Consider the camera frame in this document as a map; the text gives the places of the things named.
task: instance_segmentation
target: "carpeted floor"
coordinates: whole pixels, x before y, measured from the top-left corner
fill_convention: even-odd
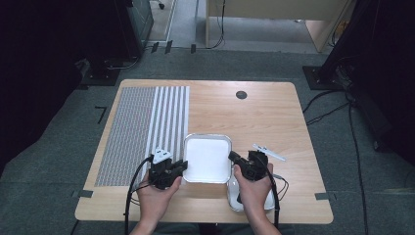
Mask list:
[[[173,18],[175,0],[161,0],[164,8],[157,1],[150,1],[154,24],[149,35],[149,41],[166,41],[170,32],[171,20]]]
[[[308,89],[302,66],[320,66],[326,55],[173,48],[147,51],[119,75],[126,78],[290,81],[303,107],[318,94]],[[75,90],[41,139],[14,158],[0,180],[0,234],[70,234],[77,199],[94,158],[117,86]],[[341,92],[317,100],[305,120],[346,101]],[[360,153],[369,234],[415,234],[415,195],[389,190],[415,187],[414,167],[394,153],[377,153],[359,110],[351,109]],[[294,224],[295,234],[364,234],[358,161],[347,108],[308,127],[321,174],[330,195],[334,221],[327,225]],[[74,234],[122,234],[122,222],[80,221]]]

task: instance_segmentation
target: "table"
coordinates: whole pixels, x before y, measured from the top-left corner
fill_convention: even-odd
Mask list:
[[[117,92],[102,139],[91,165],[84,190],[92,198],[80,198],[75,216],[79,220],[124,220],[128,186],[95,187],[98,170],[115,117],[122,87],[190,86],[189,133],[225,134],[232,149],[248,156],[256,143],[287,158],[270,158],[274,173],[287,179],[290,189],[280,202],[280,223],[330,223],[333,214],[325,193],[317,160],[301,112],[295,86],[290,82],[204,81],[126,79]],[[245,91],[246,99],[236,92]],[[278,188],[283,183],[277,180]],[[246,223],[242,212],[232,211],[225,184],[186,183],[173,196],[165,216],[168,222]],[[273,212],[267,214],[273,221]],[[139,220],[139,207],[131,205],[130,219]]]
[[[322,52],[351,2],[352,0],[226,0],[224,17],[307,20],[305,24],[312,41],[317,51]],[[222,4],[222,0],[207,0],[207,47],[209,17],[221,17]]]

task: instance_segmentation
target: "human hand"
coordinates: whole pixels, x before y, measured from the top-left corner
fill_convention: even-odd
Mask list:
[[[272,173],[273,165],[268,164],[267,167]],[[244,211],[253,214],[258,214],[259,212],[264,213],[263,205],[271,190],[271,181],[269,177],[265,176],[258,181],[250,181],[242,175],[241,168],[237,164],[234,166],[234,175],[238,180]]]
[[[159,220],[167,211],[168,204],[173,194],[179,189],[182,177],[177,177],[173,184],[165,190],[154,186],[137,190],[140,202],[141,218],[131,234],[152,234]],[[144,176],[139,187],[146,186],[149,180],[149,172]]]
[[[268,164],[268,170],[272,173],[273,165]],[[239,193],[244,205],[244,213],[250,222],[255,235],[281,235],[277,228],[268,220],[263,205],[271,190],[271,180],[265,176],[258,181],[250,181],[242,175],[241,168],[234,166],[234,175],[239,184]]]

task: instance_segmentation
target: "textured gray pad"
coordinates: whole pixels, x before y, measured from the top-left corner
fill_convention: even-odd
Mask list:
[[[137,166],[157,147],[170,152],[174,162],[183,159],[189,92],[187,86],[122,88],[95,186],[129,185]]]

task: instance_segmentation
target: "plastic tray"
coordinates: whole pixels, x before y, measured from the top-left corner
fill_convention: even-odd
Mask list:
[[[183,178],[192,183],[226,183],[231,176],[232,150],[229,137],[219,134],[190,134],[184,143],[188,168]]]

